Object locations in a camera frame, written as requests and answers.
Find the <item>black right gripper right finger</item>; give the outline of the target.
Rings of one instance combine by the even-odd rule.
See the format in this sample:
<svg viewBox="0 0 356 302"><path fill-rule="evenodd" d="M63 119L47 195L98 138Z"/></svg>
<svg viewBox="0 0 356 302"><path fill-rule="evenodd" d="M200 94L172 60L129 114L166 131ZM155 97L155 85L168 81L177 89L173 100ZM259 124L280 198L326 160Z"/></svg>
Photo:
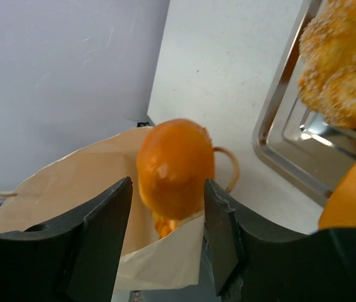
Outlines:
<svg viewBox="0 0 356 302"><path fill-rule="evenodd" d="M211 179L204 185L204 210L222 301L356 301L356 228L295 232Z"/></svg>

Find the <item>beige paper bag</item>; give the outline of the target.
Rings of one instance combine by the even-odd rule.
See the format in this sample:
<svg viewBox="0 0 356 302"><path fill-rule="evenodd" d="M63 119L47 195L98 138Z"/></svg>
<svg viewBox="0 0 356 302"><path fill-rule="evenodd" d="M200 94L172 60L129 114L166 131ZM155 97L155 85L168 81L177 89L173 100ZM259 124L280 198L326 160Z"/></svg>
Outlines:
<svg viewBox="0 0 356 302"><path fill-rule="evenodd" d="M29 177L0 207L0 233L24 231L61 215L129 177L133 196L115 289L181 289L197 284L204 210L161 238L139 194L136 157L152 128L134 128L93 143Z"/></svg>

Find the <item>round orange bun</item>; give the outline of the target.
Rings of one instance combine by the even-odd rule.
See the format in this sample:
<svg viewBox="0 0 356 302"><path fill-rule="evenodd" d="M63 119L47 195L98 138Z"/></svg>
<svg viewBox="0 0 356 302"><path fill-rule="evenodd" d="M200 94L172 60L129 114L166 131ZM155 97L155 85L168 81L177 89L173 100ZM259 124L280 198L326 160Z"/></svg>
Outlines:
<svg viewBox="0 0 356 302"><path fill-rule="evenodd" d="M138 189L164 238L204 208L204 182L214 177L213 144L205 128L188 119L153 127L136 157Z"/></svg>

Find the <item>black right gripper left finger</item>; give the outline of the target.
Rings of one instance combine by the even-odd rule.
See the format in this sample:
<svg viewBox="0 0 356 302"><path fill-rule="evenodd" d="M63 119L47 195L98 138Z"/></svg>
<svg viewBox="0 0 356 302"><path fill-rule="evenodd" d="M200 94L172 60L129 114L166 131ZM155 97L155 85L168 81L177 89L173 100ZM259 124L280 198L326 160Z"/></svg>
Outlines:
<svg viewBox="0 0 356 302"><path fill-rule="evenodd" d="M0 301L110 301L132 196L125 177L59 216L0 233Z"/></svg>

